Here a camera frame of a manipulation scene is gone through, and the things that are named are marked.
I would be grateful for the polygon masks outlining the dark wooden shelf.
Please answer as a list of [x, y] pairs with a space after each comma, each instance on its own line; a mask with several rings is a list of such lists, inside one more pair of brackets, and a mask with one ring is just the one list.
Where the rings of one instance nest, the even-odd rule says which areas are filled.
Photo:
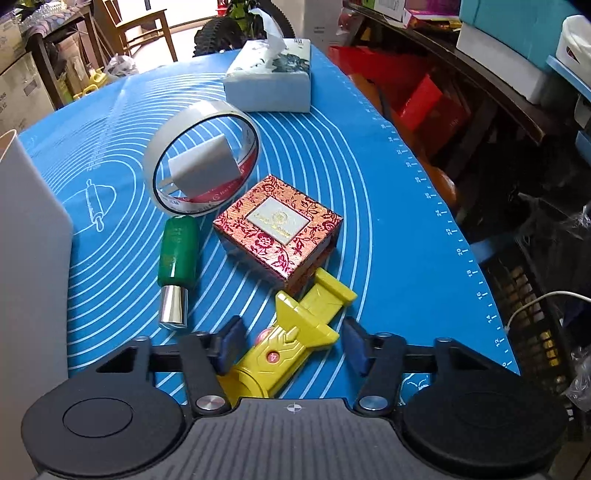
[[540, 143], [547, 134], [557, 127], [568, 123], [564, 112], [560, 113], [554, 107], [531, 104], [497, 75], [458, 50], [450, 42], [439, 38], [438, 34], [435, 36], [425, 35], [421, 31], [395, 26], [394, 20], [356, 3], [343, 1], [342, 5], [362, 17], [359, 25], [352, 28], [346, 45], [353, 46], [360, 43], [363, 30], [370, 24], [380, 25], [383, 29], [395, 32], [400, 39], [413, 41], [423, 50], [438, 58], [446, 67], [450, 67], [463, 76], [510, 115], [536, 143]]

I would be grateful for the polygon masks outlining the tissue box with tissue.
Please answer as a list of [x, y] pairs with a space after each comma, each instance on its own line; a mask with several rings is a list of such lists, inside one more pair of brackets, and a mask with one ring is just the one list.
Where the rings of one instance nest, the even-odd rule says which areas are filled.
[[311, 41], [283, 38], [269, 14], [254, 10], [266, 38], [246, 41], [223, 78], [225, 98], [243, 112], [308, 113]]

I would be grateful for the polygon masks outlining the wooden chair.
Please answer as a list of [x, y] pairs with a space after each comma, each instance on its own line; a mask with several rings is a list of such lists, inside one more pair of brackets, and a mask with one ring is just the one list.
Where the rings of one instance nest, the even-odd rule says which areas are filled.
[[178, 60], [165, 9], [151, 9], [131, 20], [123, 20], [115, 1], [93, 1], [94, 12], [104, 17], [109, 46], [115, 54], [133, 57], [142, 47], [163, 39], [173, 62]]

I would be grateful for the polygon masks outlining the white cabinet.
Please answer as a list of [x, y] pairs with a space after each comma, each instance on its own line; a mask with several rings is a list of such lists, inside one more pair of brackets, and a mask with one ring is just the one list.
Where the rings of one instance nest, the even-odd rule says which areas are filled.
[[339, 43], [341, 0], [276, 0], [274, 4], [287, 16], [297, 37], [310, 39], [322, 50]]

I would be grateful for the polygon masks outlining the red floral gift box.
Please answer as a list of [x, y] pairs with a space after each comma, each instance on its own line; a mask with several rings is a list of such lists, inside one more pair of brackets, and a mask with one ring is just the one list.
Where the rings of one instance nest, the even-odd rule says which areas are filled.
[[269, 175], [212, 222], [229, 256], [273, 289], [297, 294], [332, 254], [342, 216]]

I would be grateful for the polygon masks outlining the yellow toy device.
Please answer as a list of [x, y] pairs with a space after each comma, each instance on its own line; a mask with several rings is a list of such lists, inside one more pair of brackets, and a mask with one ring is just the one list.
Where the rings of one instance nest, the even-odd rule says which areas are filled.
[[314, 284], [297, 301], [276, 293], [276, 320], [263, 330], [228, 374], [218, 378], [231, 406], [243, 398], [273, 398], [312, 352], [339, 340], [329, 324], [356, 300], [356, 293], [325, 269], [315, 270]]

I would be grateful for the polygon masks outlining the teal plastic storage crate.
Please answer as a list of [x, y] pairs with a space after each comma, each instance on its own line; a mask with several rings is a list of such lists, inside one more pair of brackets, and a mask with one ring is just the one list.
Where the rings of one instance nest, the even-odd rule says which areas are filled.
[[460, 19], [547, 70], [564, 20], [580, 13], [566, 0], [462, 0]]

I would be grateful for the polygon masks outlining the beige plastic storage bin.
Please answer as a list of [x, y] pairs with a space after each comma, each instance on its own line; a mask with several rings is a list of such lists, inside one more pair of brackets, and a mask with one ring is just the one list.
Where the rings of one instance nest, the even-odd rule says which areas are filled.
[[27, 409], [67, 378], [73, 224], [16, 131], [1, 137], [1, 476], [30, 479]]

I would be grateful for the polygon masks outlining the red bag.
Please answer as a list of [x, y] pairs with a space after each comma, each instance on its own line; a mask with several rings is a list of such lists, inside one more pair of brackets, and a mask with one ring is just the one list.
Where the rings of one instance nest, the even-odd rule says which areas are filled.
[[365, 46], [332, 46], [328, 56], [342, 73], [360, 81], [429, 157], [471, 117], [457, 82], [430, 57]]

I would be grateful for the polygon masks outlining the clear tape roll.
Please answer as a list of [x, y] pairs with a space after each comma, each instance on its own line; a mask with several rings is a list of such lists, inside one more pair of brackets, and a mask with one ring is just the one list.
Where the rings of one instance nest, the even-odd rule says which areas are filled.
[[[157, 173], [165, 154], [190, 130], [214, 120], [238, 126], [242, 140], [233, 152], [224, 132], [168, 160], [169, 175]], [[223, 101], [204, 101], [181, 110], [152, 136], [144, 152], [142, 167], [152, 202], [168, 215], [205, 215], [228, 201], [249, 179], [259, 158], [260, 139], [249, 115]]]

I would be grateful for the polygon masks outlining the white cube adapter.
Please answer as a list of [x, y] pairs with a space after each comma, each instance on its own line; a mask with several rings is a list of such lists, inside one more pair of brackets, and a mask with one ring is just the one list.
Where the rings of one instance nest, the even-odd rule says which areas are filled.
[[181, 191], [189, 198], [240, 177], [238, 163], [222, 134], [171, 158], [168, 169], [170, 176], [160, 182], [161, 191], [166, 194]]

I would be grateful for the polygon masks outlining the black and green bicycle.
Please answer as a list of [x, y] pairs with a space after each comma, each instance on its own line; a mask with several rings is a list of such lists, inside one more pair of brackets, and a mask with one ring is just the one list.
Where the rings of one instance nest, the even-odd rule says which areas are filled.
[[240, 49], [247, 40], [266, 39], [263, 18], [256, 9], [270, 16], [284, 38], [296, 36], [287, 16], [272, 1], [218, 1], [217, 5], [221, 15], [205, 22], [194, 36], [194, 57]]

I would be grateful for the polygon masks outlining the stacked cardboard boxes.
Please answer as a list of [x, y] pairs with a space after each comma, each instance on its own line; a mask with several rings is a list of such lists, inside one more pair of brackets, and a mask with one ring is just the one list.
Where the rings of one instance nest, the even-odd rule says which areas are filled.
[[54, 112], [54, 105], [37, 70], [15, 17], [1, 18], [1, 133], [22, 132]]

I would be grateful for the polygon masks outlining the yellow oil jug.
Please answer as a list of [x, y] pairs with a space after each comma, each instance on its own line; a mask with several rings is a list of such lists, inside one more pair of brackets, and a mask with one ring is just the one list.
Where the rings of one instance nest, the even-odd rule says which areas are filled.
[[88, 85], [84, 87], [79, 93], [73, 96], [73, 100], [78, 100], [84, 96], [89, 95], [92, 92], [99, 90], [100, 88], [110, 83], [109, 77], [101, 69], [91, 69], [88, 79]]

